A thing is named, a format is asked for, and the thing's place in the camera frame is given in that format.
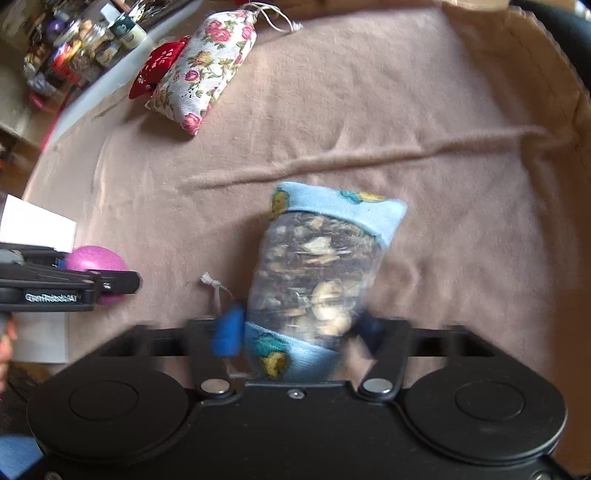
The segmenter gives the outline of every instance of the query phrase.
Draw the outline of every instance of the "dried herbs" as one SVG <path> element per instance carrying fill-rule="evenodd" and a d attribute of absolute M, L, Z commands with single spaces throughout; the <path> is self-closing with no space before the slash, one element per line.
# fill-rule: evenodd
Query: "dried herbs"
<path fill-rule="evenodd" d="M 337 349 L 382 254 L 378 241 L 353 223 L 316 213 L 283 213 L 265 234 L 248 319 Z"/>

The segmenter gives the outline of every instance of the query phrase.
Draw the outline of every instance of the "bag of dried herbs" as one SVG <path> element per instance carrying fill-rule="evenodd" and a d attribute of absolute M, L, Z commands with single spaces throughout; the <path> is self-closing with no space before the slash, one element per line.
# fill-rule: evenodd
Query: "bag of dried herbs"
<path fill-rule="evenodd" d="M 406 210 L 402 200 L 279 184 L 246 314 L 246 353 L 257 375 L 330 377 Z"/>

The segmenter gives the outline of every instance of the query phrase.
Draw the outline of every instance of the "white paper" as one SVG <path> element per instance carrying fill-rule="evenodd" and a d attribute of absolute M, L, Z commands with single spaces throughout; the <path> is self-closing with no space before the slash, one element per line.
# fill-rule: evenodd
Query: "white paper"
<path fill-rule="evenodd" d="M 9 195 L 0 219 L 0 242 L 52 247 L 60 252 L 74 248 L 76 223 L 69 218 Z M 13 360 L 41 364 L 67 362 L 66 313 L 15 313 L 18 340 Z"/>
<path fill-rule="evenodd" d="M 74 220 L 8 195 L 0 220 L 0 242 L 71 252 L 75 235 Z"/>

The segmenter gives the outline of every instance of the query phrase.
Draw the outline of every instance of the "drawstring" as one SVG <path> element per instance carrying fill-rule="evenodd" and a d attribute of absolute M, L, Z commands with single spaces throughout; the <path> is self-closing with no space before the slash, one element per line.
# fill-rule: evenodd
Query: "drawstring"
<path fill-rule="evenodd" d="M 287 33 L 288 32 L 297 32 L 298 30 L 301 30 L 302 28 L 304 28 L 304 26 L 301 23 L 292 22 L 289 18 L 287 18 L 285 13 L 283 13 L 279 9 L 279 7 L 276 7 L 275 5 L 264 4 L 262 2 L 248 2 L 247 4 L 242 5 L 240 8 L 246 10 L 246 9 L 248 9 L 248 7 L 256 8 L 255 15 L 262 14 L 263 17 L 265 17 L 265 20 L 267 21 L 267 23 L 269 23 L 269 25 L 272 28 L 274 28 L 275 30 L 277 30 L 278 32 L 287 32 Z M 272 10 L 280 17 L 283 17 L 285 19 L 285 21 L 287 22 L 287 24 L 290 26 L 290 29 L 283 30 L 282 28 L 276 27 L 273 24 L 273 22 L 271 21 L 271 19 L 269 18 L 269 16 L 267 15 L 267 13 L 265 12 L 265 10 Z"/>
<path fill-rule="evenodd" d="M 215 312 L 216 317 L 221 317 L 221 315 L 222 315 L 222 299 L 220 297 L 220 290 L 223 290 L 224 292 L 226 292 L 230 296 L 230 299 L 232 301 L 235 300 L 234 295 L 232 295 L 232 292 L 222 285 L 222 282 L 220 282 L 218 280 L 214 280 L 211 277 L 211 275 L 207 272 L 205 272 L 203 275 L 201 275 L 201 282 L 205 283 L 205 285 L 211 285 L 214 288 L 213 306 L 216 309 L 216 312 Z"/>

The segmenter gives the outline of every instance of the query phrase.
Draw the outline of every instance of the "floral fabric pouch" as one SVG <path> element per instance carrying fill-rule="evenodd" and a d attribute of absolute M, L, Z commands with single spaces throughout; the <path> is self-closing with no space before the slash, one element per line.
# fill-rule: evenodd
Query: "floral fabric pouch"
<path fill-rule="evenodd" d="M 275 27 L 265 10 L 282 16 L 290 29 Z M 257 2 L 245 4 L 238 10 L 210 15 L 158 84 L 146 107 L 196 135 L 203 117 L 250 52 L 256 39 L 254 24 L 260 13 L 276 30 L 301 28 L 277 7 Z"/>

